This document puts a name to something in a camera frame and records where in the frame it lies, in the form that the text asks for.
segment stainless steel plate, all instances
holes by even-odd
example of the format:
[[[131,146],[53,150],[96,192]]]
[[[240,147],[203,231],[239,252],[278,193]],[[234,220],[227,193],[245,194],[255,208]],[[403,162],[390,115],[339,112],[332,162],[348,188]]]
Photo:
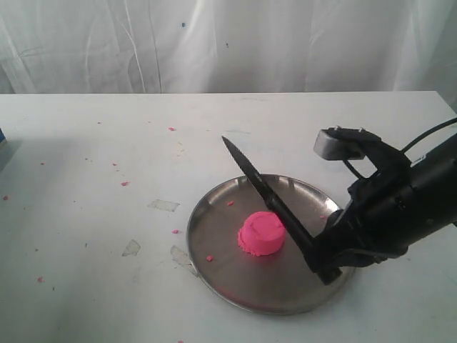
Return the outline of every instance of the stainless steel plate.
[[[278,175],[264,177],[312,235],[321,232],[326,217],[338,209],[309,184]],[[243,252],[238,230],[257,211],[266,211],[265,205],[247,178],[239,177],[211,190],[189,219],[190,258],[201,279],[219,296],[256,312],[295,314],[323,304],[352,277],[355,269],[345,267],[334,283],[324,286],[288,234],[275,254],[254,257]],[[214,257],[212,262],[206,261],[208,255]]]

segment white curtain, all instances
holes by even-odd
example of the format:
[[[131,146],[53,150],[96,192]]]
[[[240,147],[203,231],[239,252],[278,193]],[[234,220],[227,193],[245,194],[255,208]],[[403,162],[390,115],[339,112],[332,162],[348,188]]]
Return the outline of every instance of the white curtain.
[[[0,0],[4,93],[456,85],[456,0]]]

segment black knife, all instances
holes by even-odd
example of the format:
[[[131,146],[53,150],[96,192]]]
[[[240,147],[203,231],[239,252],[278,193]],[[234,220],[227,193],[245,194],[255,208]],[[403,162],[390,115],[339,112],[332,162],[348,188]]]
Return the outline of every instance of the black knife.
[[[241,171],[246,175],[250,183],[260,194],[268,209],[274,212],[283,223],[287,232],[300,248],[301,253],[305,257],[311,271],[317,272],[319,261],[316,258],[316,247],[314,238],[303,227],[300,221],[295,217],[292,211],[284,204],[276,192],[265,182],[261,174],[247,159],[246,156],[226,137],[222,137],[228,152],[233,157],[235,162],[240,167]],[[339,269],[331,269],[319,271],[317,275],[321,278],[324,284],[330,284],[333,280],[339,277],[341,271]]]

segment pink dough mound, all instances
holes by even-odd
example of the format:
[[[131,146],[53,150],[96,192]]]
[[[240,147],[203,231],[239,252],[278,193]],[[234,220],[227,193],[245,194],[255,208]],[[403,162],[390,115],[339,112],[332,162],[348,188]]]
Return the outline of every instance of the pink dough mound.
[[[277,252],[284,243],[286,229],[272,212],[251,214],[238,232],[238,245],[254,256]]]

